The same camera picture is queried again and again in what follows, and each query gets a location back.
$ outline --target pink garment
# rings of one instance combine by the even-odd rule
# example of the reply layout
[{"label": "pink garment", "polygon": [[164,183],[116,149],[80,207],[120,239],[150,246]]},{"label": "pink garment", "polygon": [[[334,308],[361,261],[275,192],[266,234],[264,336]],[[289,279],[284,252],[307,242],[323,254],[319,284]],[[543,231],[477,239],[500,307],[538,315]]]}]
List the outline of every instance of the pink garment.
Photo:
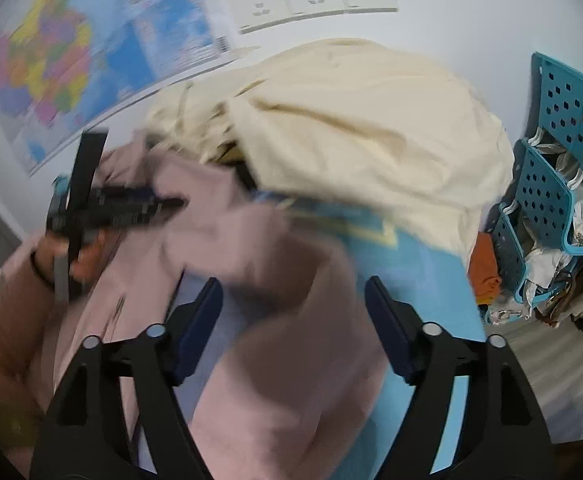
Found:
[{"label": "pink garment", "polygon": [[[216,480],[326,478],[371,412],[387,362],[344,248],[249,203],[231,171],[201,166],[143,137],[106,154],[97,180],[151,183],[190,199],[164,226],[130,230],[91,294],[50,320],[30,385],[48,405],[82,340],[137,336],[162,322],[181,272],[217,276],[279,311],[248,329],[214,368],[191,433]],[[25,248],[20,256],[28,254]],[[5,269],[13,268],[17,256]],[[122,385],[128,428],[138,406]]]}]

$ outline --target blue basket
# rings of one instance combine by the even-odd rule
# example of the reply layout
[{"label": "blue basket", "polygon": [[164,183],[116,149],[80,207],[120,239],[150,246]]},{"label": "blue basket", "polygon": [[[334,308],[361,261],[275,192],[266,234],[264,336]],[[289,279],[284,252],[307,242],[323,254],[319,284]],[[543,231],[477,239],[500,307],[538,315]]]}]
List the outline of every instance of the blue basket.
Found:
[{"label": "blue basket", "polygon": [[539,126],[556,138],[583,168],[583,74],[543,54]]},{"label": "blue basket", "polygon": [[545,247],[583,256],[583,247],[569,243],[574,218],[574,192],[563,177],[523,139],[525,160],[516,189],[516,200],[531,221],[538,240]]},{"label": "blue basket", "polygon": [[[503,288],[513,293],[516,302],[524,303],[523,286],[529,274],[529,269],[527,268],[527,262],[525,262],[523,248],[516,236],[516,231],[503,210],[503,204],[498,206],[498,210],[500,211],[500,217],[491,233],[494,242],[495,259],[498,263],[498,275],[503,280]],[[561,285],[555,285],[547,292],[537,294],[532,306],[548,300],[560,289]]]}]

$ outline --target map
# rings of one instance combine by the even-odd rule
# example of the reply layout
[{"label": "map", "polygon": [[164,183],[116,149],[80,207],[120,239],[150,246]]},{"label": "map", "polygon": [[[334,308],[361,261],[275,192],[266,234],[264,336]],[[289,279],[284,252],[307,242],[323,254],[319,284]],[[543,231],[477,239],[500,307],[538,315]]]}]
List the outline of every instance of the map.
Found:
[{"label": "map", "polygon": [[115,105],[222,53],[202,0],[29,0],[14,23],[22,6],[0,2],[0,124],[29,171]]}]

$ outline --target brown garment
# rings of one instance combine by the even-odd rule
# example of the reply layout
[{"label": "brown garment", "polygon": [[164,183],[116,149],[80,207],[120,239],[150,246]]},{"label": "brown garment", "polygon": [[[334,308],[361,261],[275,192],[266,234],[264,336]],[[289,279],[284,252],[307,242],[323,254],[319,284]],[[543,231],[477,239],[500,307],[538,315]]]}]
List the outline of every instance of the brown garment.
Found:
[{"label": "brown garment", "polygon": [[478,233],[476,246],[469,262],[469,281],[474,289],[476,303],[492,304],[500,295],[501,279],[495,261],[494,245],[487,233]]},{"label": "brown garment", "polygon": [[0,289],[0,444],[25,476],[43,412],[22,378],[53,307],[52,290],[36,275],[28,258]]}]

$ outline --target person's arm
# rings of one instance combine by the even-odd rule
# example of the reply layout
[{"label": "person's arm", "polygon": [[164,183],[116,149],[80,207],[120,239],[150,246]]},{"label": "person's arm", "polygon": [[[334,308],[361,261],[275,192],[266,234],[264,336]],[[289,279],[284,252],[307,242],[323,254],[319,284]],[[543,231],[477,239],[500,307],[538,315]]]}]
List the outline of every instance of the person's arm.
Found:
[{"label": "person's arm", "polygon": [[[81,251],[72,265],[76,280],[90,281],[94,276],[104,246],[104,235]],[[40,344],[49,314],[55,306],[53,259],[66,253],[66,242],[46,235],[34,256],[0,290],[0,371],[21,376],[27,370]]]}]

